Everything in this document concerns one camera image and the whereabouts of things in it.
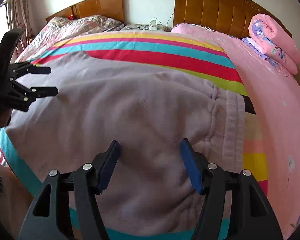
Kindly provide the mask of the mauve sweat pants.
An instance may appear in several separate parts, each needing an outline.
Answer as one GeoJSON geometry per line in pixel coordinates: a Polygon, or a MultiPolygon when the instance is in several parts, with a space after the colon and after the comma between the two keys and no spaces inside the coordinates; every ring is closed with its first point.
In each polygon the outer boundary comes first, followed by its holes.
{"type": "Polygon", "coordinates": [[[46,65],[49,75],[20,82],[57,87],[57,96],[15,111],[0,134],[8,164],[30,192],[37,193],[49,171],[73,171],[116,140],[121,156],[97,197],[102,219],[107,228],[150,236],[191,230],[198,221],[204,197],[188,178],[183,139],[223,169],[242,169],[241,95],[179,70],[82,51],[46,65]]]}

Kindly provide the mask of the pink floral quilt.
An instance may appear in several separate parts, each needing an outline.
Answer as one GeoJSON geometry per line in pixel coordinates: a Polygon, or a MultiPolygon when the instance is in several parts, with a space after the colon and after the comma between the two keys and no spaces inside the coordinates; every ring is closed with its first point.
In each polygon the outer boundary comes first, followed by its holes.
{"type": "Polygon", "coordinates": [[[54,17],[18,56],[16,62],[36,59],[55,43],[81,35],[121,30],[125,24],[102,15],[92,15],[78,20],[54,17]]]}

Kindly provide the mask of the rainbow striped blanket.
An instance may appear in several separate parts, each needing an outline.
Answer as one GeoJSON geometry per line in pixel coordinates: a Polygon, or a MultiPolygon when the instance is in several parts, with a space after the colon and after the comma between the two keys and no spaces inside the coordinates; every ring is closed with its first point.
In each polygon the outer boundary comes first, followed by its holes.
{"type": "MultiPolygon", "coordinates": [[[[58,42],[30,61],[47,66],[51,60],[79,51],[102,60],[150,64],[179,70],[209,80],[218,88],[241,95],[245,105],[242,169],[251,170],[262,189],[267,189],[267,165],[258,118],[234,64],[218,44],[175,34],[115,32],[86,35],[58,42]]],[[[23,185],[11,167],[4,167],[4,170],[15,176],[18,185],[17,192],[8,192],[8,208],[15,210],[20,206],[28,207],[36,193],[30,192],[23,185]]],[[[193,230],[194,228],[137,236],[107,228],[111,239],[190,239],[193,230]]]]}

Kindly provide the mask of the floral covered nightstand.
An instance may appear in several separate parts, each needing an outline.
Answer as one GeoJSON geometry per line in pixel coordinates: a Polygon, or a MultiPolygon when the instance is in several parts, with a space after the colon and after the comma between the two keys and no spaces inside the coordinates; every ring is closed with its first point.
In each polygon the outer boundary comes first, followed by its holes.
{"type": "Polygon", "coordinates": [[[156,25],[155,27],[151,27],[149,24],[131,24],[124,26],[121,31],[162,31],[162,32],[170,32],[171,29],[162,26],[162,25],[156,25]]]}

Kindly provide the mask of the white charger plug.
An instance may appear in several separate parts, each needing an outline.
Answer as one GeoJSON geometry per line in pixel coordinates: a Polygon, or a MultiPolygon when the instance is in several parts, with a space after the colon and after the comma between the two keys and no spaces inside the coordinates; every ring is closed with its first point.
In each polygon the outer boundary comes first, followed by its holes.
{"type": "Polygon", "coordinates": [[[150,24],[149,24],[149,30],[155,31],[155,30],[157,30],[157,29],[158,29],[157,20],[156,20],[156,18],[154,17],[154,18],[151,20],[150,24]]]}

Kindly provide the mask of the rolled pink quilt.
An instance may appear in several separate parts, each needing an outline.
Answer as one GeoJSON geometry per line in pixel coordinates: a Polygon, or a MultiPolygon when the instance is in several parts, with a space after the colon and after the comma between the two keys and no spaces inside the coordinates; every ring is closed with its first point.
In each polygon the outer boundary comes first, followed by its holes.
{"type": "Polygon", "coordinates": [[[294,40],[269,15],[257,14],[250,21],[245,40],[275,67],[282,66],[291,74],[298,73],[300,51],[294,40]]]}

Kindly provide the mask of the left wooden headboard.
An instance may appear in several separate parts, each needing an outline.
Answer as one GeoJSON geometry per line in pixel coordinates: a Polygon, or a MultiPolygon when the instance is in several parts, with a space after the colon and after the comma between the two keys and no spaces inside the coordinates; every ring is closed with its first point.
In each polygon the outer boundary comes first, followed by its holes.
{"type": "Polygon", "coordinates": [[[48,23],[54,17],[77,20],[92,15],[106,16],[123,23],[125,22],[124,2],[123,0],[84,0],[47,17],[46,22],[48,23]]]}

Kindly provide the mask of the pink bed sheet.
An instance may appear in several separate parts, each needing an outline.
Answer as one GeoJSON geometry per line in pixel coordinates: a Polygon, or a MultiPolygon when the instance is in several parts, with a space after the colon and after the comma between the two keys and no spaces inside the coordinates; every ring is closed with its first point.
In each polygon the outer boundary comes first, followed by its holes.
{"type": "Polygon", "coordinates": [[[268,199],[284,239],[300,226],[300,86],[286,70],[276,69],[242,40],[194,24],[172,29],[215,42],[234,64],[253,103],[268,163],[268,199]]]}

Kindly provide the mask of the right wooden headboard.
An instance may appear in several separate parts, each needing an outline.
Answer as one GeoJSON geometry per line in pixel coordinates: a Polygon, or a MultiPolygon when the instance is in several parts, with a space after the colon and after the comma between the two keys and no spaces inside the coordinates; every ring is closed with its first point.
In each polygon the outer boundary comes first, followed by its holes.
{"type": "Polygon", "coordinates": [[[243,38],[249,35],[250,21],[257,14],[269,15],[291,35],[277,17],[252,0],[175,0],[173,26],[197,24],[243,38]]]}

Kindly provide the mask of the floral pink curtain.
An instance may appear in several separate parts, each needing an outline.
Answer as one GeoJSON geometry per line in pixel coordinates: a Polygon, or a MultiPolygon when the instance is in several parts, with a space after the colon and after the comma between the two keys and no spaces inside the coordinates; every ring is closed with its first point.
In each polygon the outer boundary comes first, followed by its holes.
{"type": "Polygon", "coordinates": [[[30,38],[33,36],[30,25],[29,0],[8,0],[8,28],[24,30],[15,49],[19,56],[30,44],[30,38]]]}

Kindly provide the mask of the eyeglasses on nightstand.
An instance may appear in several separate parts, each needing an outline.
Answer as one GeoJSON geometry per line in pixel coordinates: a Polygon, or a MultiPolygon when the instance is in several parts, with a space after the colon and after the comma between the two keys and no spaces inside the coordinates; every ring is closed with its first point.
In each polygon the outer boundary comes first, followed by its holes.
{"type": "Polygon", "coordinates": [[[132,25],[126,25],[126,30],[149,30],[148,24],[132,24],[132,25]]]}

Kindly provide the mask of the wooden headboard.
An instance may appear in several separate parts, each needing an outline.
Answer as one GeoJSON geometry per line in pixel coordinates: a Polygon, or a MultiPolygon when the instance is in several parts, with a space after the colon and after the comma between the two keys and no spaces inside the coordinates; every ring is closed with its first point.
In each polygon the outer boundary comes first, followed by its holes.
{"type": "Polygon", "coordinates": [[[249,35],[250,21],[257,14],[269,15],[291,35],[277,17],[252,0],[175,0],[173,26],[197,24],[243,38],[249,35]]]}
{"type": "Polygon", "coordinates": [[[124,2],[123,0],[84,0],[47,17],[46,22],[48,23],[54,17],[77,20],[92,15],[106,16],[123,23],[125,22],[124,2]]]}

